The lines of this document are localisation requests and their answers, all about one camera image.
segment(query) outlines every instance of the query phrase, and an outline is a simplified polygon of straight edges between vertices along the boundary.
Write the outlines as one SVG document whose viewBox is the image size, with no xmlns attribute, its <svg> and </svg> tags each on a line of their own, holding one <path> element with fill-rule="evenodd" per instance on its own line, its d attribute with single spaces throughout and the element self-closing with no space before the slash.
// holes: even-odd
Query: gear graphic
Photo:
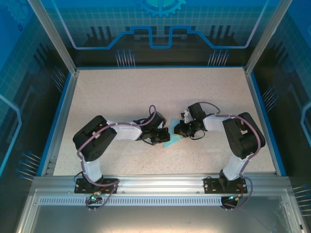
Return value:
<svg viewBox="0 0 311 233">
<path fill-rule="evenodd" d="M 13 19 L 22 25 L 23 21 L 28 17 L 29 9 L 27 0 L 2 0 L 7 11 L 10 12 Z"/>
<path fill-rule="evenodd" d="M 151 14 L 153 17 L 168 17 L 170 14 L 175 14 L 176 10 L 181 9 L 182 4 L 186 4 L 185 0 L 136 0 L 141 10 L 146 14 Z"/>
</svg>

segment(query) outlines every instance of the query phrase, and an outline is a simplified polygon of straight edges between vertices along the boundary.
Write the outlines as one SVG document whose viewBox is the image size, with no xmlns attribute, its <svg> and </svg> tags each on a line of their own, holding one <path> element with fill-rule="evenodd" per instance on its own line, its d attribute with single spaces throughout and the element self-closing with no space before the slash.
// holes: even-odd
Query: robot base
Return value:
<svg viewBox="0 0 311 233">
<path fill-rule="evenodd" d="M 229 181 L 225 191 L 219 182 L 219 178 L 207 177 L 203 179 L 205 194 L 240 194 L 241 190 L 237 187 L 238 184 L 243 186 L 243 193 L 247 193 L 246 182 L 241 178 L 238 178 L 234 181 Z"/>
<path fill-rule="evenodd" d="M 118 179 L 99 179 L 97 181 L 97 183 L 100 184 L 108 184 L 108 183 L 113 183 L 118 181 Z M 100 187 L 100 186 L 95 186 L 91 183 L 89 183 L 85 178 L 79 178 L 76 181 L 76 186 L 74 188 L 74 193 L 87 193 L 87 194 L 93 194 L 97 191 L 101 191 L 102 194 L 110 194 L 112 189 L 113 189 L 113 185 L 111 186 L 107 186 L 107 187 Z"/>
</svg>

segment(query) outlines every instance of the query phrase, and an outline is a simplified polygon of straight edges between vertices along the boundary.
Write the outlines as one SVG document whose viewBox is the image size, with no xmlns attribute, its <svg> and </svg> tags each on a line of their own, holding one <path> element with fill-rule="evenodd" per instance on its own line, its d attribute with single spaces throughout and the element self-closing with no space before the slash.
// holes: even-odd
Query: speckled work surface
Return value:
<svg viewBox="0 0 311 233">
<path fill-rule="evenodd" d="M 197 101 L 209 101 L 222 114 L 249 112 L 259 118 L 242 68 L 160 68 L 80 71 L 54 175 L 81 171 L 73 136 L 96 115 L 114 122 L 149 116 L 154 104 L 167 120 Z M 206 113 L 212 107 L 203 105 Z M 198 141 L 183 139 L 167 148 L 142 141 L 113 141 L 101 156 L 103 174 L 173 174 L 219 172 L 231 150 L 224 133 L 207 132 Z M 267 146 L 246 171 L 275 171 Z"/>
</svg>

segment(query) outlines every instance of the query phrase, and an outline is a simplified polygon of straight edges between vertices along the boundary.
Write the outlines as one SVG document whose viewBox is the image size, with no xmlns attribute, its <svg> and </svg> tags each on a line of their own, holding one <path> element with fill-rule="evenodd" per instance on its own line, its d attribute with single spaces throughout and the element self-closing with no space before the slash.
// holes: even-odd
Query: metal base plate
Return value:
<svg viewBox="0 0 311 233">
<path fill-rule="evenodd" d="M 205 194 L 240 194 L 241 190 L 237 187 L 237 184 L 241 184 L 243 193 L 247 193 L 246 182 L 241 178 L 229 181 L 226 191 L 221 187 L 218 178 L 205 178 L 203 184 Z"/>
<path fill-rule="evenodd" d="M 108 183 L 113 183 L 118 181 L 118 179 L 101 179 L 101 184 L 108 184 Z M 102 194 L 110 194 L 113 185 L 105 187 L 105 189 L 102 190 Z M 95 186 L 91 183 L 89 183 L 86 179 L 84 178 L 79 178 L 76 181 L 76 186 L 74 189 L 74 193 L 87 193 L 87 194 L 93 194 L 97 191 L 99 191 L 102 187 Z"/>
</svg>

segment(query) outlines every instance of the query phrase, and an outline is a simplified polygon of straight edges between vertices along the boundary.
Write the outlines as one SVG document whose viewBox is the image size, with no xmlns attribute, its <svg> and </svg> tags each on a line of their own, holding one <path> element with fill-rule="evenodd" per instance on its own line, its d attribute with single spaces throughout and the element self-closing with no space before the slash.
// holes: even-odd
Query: enclosure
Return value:
<svg viewBox="0 0 311 233">
<path fill-rule="evenodd" d="M 3 232 L 309 232 L 310 9 L 307 0 L 0 0 Z M 147 119 L 151 104 L 170 130 L 199 101 L 248 112 L 264 135 L 243 208 L 224 208 L 233 193 L 206 193 L 205 178 L 232 154 L 224 133 L 207 131 L 195 141 L 172 133 L 164 146 L 113 141 L 100 169 L 120 183 L 89 213 L 90 194 L 75 193 L 75 134 L 97 115 Z"/>
</svg>

